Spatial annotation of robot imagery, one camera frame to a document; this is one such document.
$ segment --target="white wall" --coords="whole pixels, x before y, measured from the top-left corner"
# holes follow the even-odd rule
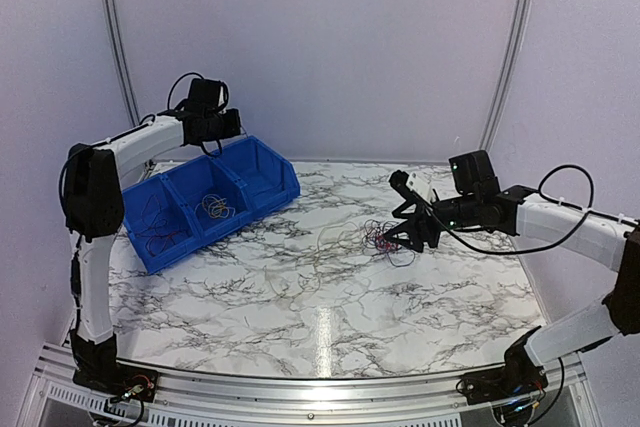
[[[57,198],[69,147],[127,128],[100,0],[0,0],[0,419],[71,313]]]
[[[574,162],[596,183],[596,207],[640,217],[640,2],[533,0],[524,46],[492,149],[505,187],[537,186]],[[585,181],[567,175],[550,192],[586,202]],[[577,255],[526,256],[552,319],[609,292],[615,275]],[[604,425],[640,425],[640,337],[585,355]]]
[[[142,113],[195,69],[226,80],[247,129],[290,158],[443,161],[479,144],[515,0],[118,6]]]

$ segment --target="wire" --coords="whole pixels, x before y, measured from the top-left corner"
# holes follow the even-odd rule
[[[564,202],[564,201],[561,202],[559,199],[554,199],[553,197],[549,197],[544,192],[542,192],[542,186],[545,184],[545,182],[547,180],[549,180],[549,177],[551,177],[556,172],[558,172],[560,170],[564,170],[564,169],[579,170],[580,172],[585,174],[585,176],[587,176],[587,178],[591,178],[591,176],[586,171],[586,169],[584,169],[583,167],[581,167],[579,165],[575,165],[575,164],[561,165],[561,166],[556,167],[555,169],[553,169],[547,175],[545,175],[545,177],[542,179],[542,182],[540,182],[540,185],[538,186],[538,195],[541,198],[543,198],[544,200],[546,200],[547,202],[551,202],[552,204],[562,205],[563,207],[568,207],[568,208],[574,209],[574,210],[582,210],[582,208],[579,205],[572,204],[571,202]],[[628,227],[637,227],[638,226],[638,222],[637,221],[636,222],[632,222],[632,221],[626,220],[626,219],[619,219],[618,217],[616,217],[614,215],[606,214],[604,212],[598,212],[598,211],[592,210],[591,211],[591,215],[595,215],[596,217],[602,217],[603,219],[607,219],[607,220],[619,221],[620,223],[622,223],[622,224],[624,224],[624,225],[626,225]]]
[[[540,184],[538,184],[538,189],[537,192],[538,194],[540,194],[540,196],[542,197],[541,194],[542,192],[542,187],[544,187],[544,184],[553,176],[553,174],[561,171],[561,170],[565,170],[565,169],[575,169],[578,170],[580,172],[582,172],[585,177],[587,178],[587,180],[589,181],[589,203],[587,205],[587,211],[585,212],[585,214],[582,216],[582,218],[578,221],[578,223],[569,231],[567,232],[562,238],[558,239],[557,241],[551,243],[551,244],[547,244],[547,245],[543,245],[541,247],[534,247],[532,249],[524,249],[524,250],[514,250],[514,251],[495,251],[495,250],[485,250],[485,249],[481,249],[479,247],[476,247],[475,245],[470,244],[469,242],[467,242],[466,240],[462,239],[460,236],[458,236],[453,230],[451,230],[449,227],[447,227],[444,222],[442,222],[438,216],[436,215],[436,213],[434,212],[433,208],[431,205],[427,205],[427,209],[429,210],[429,213],[431,214],[431,216],[434,218],[434,220],[440,225],[440,227],[442,229],[444,229],[451,237],[453,237],[454,239],[456,239],[458,242],[460,242],[462,245],[464,245],[465,247],[467,247],[468,249],[473,250],[474,252],[477,252],[479,254],[485,254],[485,255],[497,255],[497,256],[506,256],[506,255],[524,255],[524,254],[534,254],[537,252],[545,252],[547,250],[551,250],[554,249],[556,247],[558,247],[559,245],[563,244],[564,242],[566,242],[573,234],[575,234],[577,232],[577,230],[582,227],[582,224],[585,223],[585,221],[587,220],[587,217],[589,217],[589,215],[591,214],[591,207],[593,206],[593,199],[595,197],[595,186],[593,184],[593,178],[591,177],[591,174],[589,174],[589,172],[584,169],[583,167],[580,167],[579,165],[574,165],[574,164],[563,164],[563,165],[559,165],[558,167],[556,167],[555,169],[551,170],[547,175],[545,175],[542,180],[540,181]]]
[[[202,150],[202,152],[204,152],[205,155],[209,156],[209,157],[220,157],[220,155],[222,155],[222,144],[220,143],[220,139],[216,139],[216,144],[218,144],[218,153],[217,154],[213,154],[211,152],[209,152],[205,146],[204,146],[204,142],[200,142],[200,149]]]
[[[228,219],[236,215],[236,209],[227,206],[227,199],[217,194],[205,195],[202,201],[196,205],[194,212],[198,210],[198,207],[202,207],[206,214],[212,219]]]
[[[140,119],[140,124],[139,125],[144,124],[144,121],[147,120],[148,118],[151,118],[151,123],[154,123],[156,121],[156,114],[147,114],[147,115],[145,115],[142,119]]]
[[[175,90],[177,85],[180,83],[182,79],[190,76],[198,77],[204,80],[204,77],[202,76],[202,74],[199,74],[198,72],[187,72],[186,74],[182,74],[180,77],[178,77],[178,80],[176,80],[173,83],[173,85],[171,86],[171,90],[169,91],[169,96],[167,97],[167,110],[171,110],[171,96],[173,95],[173,91]]]
[[[558,402],[558,399],[560,398],[560,395],[562,394],[562,388],[564,387],[564,376],[565,376],[564,363],[562,362],[562,359],[558,359],[558,362],[560,362],[560,369],[562,372],[560,377],[560,387],[558,387],[558,392],[556,393],[556,396],[553,398],[553,400],[549,404],[549,407],[547,407],[547,409],[544,412],[542,412],[538,417],[536,417],[534,420],[529,422],[529,425],[534,425],[540,422],[540,419],[542,419],[545,415],[547,415],[549,411],[553,408],[553,406],[556,405],[556,403]]]
[[[151,223],[147,224],[144,221],[144,217],[145,217],[145,212],[147,211],[147,208],[151,204],[151,200],[156,201],[158,205],[158,212],[156,212],[156,215],[151,221]],[[167,250],[167,247],[169,246],[169,242],[171,242],[171,245],[176,245],[176,241],[174,237],[177,237],[180,234],[187,233],[186,230],[184,229],[174,230],[166,234],[161,233],[160,229],[167,227],[167,225],[169,224],[169,221],[165,218],[159,219],[158,217],[160,217],[160,214],[162,214],[162,204],[160,204],[160,200],[158,199],[158,197],[155,194],[153,194],[151,197],[147,199],[147,203],[145,204],[144,208],[142,209],[142,212],[140,213],[140,218],[142,220],[142,223],[146,226],[146,228],[134,234],[136,237],[148,238],[145,244],[145,249],[147,249],[147,253],[151,257],[156,257],[158,254],[161,254],[162,252]],[[154,251],[153,249],[153,243],[158,240],[160,241],[164,240],[164,243],[162,244],[162,247],[160,248],[159,252]]]
[[[144,401],[138,397],[137,395],[132,396],[132,398],[136,399],[138,402],[140,402],[140,412],[138,413],[138,416],[136,417],[136,419],[128,424],[121,424],[120,422],[122,422],[122,420],[115,420],[115,419],[111,419],[109,417],[102,417],[102,418],[95,418],[93,416],[93,414],[91,413],[91,411],[86,407],[85,405],[85,410],[87,412],[87,414],[89,414],[89,418],[91,419],[91,421],[93,422],[94,426],[97,427],[136,427],[137,425],[140,424],[140,422],[142,422],[142,418],[144,417]],[[108,412],[107,409],[107,404],[105,403],[104,406],[105,412]]]
[[[394,267],[408,267],[415,261],[416,253],[412,250],[405,249],[400,244],[390,242],[384,238],[384,233],[396,225],[398,225],[398,223],[392,221],[380,222],[374,219],[367,220],[363,226],[364,237],[362,239],[362,243],[365,248],[375,249],[378,254],[387,257],[389,263]],[[397,254],[404,250],[411,252],[411,259],[404,263],[394,262],[392,254]]]

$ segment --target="marble surface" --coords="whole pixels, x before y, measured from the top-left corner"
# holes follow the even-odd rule
[[[447,168],[294,164],[286,209],[147,275],[123,230],[111,256],[111,309],[122,357],[184,369],[275,377],[379,377],[498,362],[543,324],[515,257],[443,235],[407,267],[363,250],[358,228],[390,220],[401,168],[454,195]],[[171,168],[159,165],[156,170]],[[465,234],[508,249],[505,237]],[[411,253],[396,263],[410,260]]]

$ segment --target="blue plastic bin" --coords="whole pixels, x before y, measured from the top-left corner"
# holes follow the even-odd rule
[[[202,206],[213,194],[233,212],[211,218]],[[123,192],[124,225],[149,273],[173,264],[300,195],[293,166],[255,137],[198,157]]]

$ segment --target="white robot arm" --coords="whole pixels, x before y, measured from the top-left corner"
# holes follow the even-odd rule
[[[221,139],[239,135],[238,111],[225,110],[227,101],[223,82],[200,76],[175,109],[153,115],[113,139],[78,144],[70,150],[59,194],[73,251],[71,291],[77,312],[70,335],[77,384],[120,398],[133,395],[135,389],[139,399],[153,400],[157,373],[116,361],[116,336],[109,315],[109,257],[124,218],[120,180],[169,150],[196,145],[210,155],[204,142],[216,141],[220,148]]]
[[[436,248],[440,234],[447,232],[468,248],[487,255],[526,254],[562,247],[618,273],[613,292],[604,298],[518,339],[505,352],[504,367],[463,375],[460,393],[470,404],[534,392],[540,385],[548,385],[544,364],[596,348],[618,334],[640,333],[637,221],[546,197],[541,192],[544,180],[538,189],[514,186],[501,191],[484,151],[455,157],[450,164],[456,190],[461,194],[451,199],[440,200],[429,182],[418,174],[396,171],[391,176],[391,186],[405,199],[393,215],[405,222],[385,233],[388,241],[422,252],[425,243]],[[581,170],[588,176],[578,166],[563,168]],[[465,230],[498,231],[548,244],[520,252],[484,251],[458,235]],[[511,425],[524,424],[514,421]]]

